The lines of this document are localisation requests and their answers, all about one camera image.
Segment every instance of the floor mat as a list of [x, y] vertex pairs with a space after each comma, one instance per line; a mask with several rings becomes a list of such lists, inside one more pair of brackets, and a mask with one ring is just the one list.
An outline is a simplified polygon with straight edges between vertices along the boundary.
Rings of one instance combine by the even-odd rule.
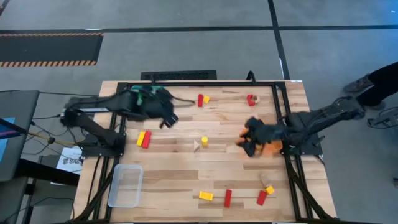
[[141, 80], [216, 80], [216, 70], [142, 72]]
[[103, 35], [0, 34], [0, 67], [95, 65]]

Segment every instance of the plastic bin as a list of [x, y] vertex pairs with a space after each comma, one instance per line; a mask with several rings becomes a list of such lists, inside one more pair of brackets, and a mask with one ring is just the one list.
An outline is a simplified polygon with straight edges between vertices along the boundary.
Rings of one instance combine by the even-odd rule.
[[143, 174], [140, 165], [116, 165], [108, 205], [116, 208], [136, 207], [141, 194]]

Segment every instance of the person's leg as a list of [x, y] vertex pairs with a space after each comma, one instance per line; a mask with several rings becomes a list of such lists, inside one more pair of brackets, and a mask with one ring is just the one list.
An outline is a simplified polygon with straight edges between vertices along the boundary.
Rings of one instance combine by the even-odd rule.
[[373, 87], [357, 99], [364, 106], [380, 105], [382, 100], [398, 91], [398, 62], [385, 66], [368, 75]]

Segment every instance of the wooden table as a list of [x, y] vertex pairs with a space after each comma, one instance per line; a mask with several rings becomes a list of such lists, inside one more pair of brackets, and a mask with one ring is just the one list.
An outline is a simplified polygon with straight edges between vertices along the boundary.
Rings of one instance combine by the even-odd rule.
[[[106, 81], [100, 96], [112, 95], [118, 82]], [[302, 82], [286, 81], [292, 112], [309, 110]], [[167, 87], [174, 95], [197, 100], [198, 94], [210, 96], [202, 108], [176, 108], [179, 122], [171, 129], [159, 129], [159, 120], [127, 123], [127, 145], [120, 164], [139, 164], [144, 169], [141, 201], [136, 208], [113, 208], [112, 222], [270, 222], [294, 221], [284, 158], [264, 154], [249, 158], [234, 142], [251, 116], [275, 123], [275, 106], [270, 87]], [[261, 97], [258, 105], [249, 107], [247, 94]], [[96, 114], [95, 121], [109, 128], [110, 114]], [[148, 149], [136, 146], [140, 131], [152, 131]], [[193, 151], [193, 140], [201, 143], [208, 136], [209, 146]], [[75, 211], [86, 206], [97, 158], [84, 161], [76, 192]], [[313, 156], [302, 156], [309, 191], [325, 209], [335, 216], [324, 166]], [[100, 161], [93, 187], [94, 195], [100, 178]], [[264, 187], [259, 178], [267, 174], [275, 193], [263, 206], [256, 203]], [[231, 208], [224, 208], [226, 189], [232, 190]], [[212, 202], [198, 199], [199, 191], [214, 193]], [[108, 193], [101, 204], [99, 217], [104, 217]], [[300, 209], [305, 216], [302, 195], [298, 190]]]

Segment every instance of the gray floor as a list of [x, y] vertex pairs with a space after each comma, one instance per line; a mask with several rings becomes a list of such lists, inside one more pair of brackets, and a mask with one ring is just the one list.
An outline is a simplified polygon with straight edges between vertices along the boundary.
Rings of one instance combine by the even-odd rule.
[[[398, 24], [395, 0], [274, 2], [280, 26]], [[0, 30], [270, 25], [265, 0], [11, 0], [0, 17]], [[303, 80], [312, 109], [340, 96], [346, 83], [398, 59], [398, 30], [301, 30], [282, 31], [281, 36], [291, 79]], [[282, 79], [273, 31], [116, 33], [105, 34], [94, 67], [0, 68], [0, 90], [97, 94], [103, 80], [199, 69], [217, 69], [219, 79], [244, 78], [248, 70], [257, 79]], [[41, 95], [35, 116], [58, 114], [67, 99]], [[398, 95], [386, 101], [388, 107], [397, 106]], [[376, 115], [369, 112], [367, 117]], [[38, 123], [61, 133], [56, 120]], [[370, 129], [362, 120], [342, 122], [322, 134], [338, 216], [396, 223], [398, 189], [392, 177], [398, 177], [397, 131]], [[25, 147], [29, 152], [39, 149], [35, 142]], [[69, 203], [43, 206], [35, 210], [32, 223], [61, 222], [69, 214]]]

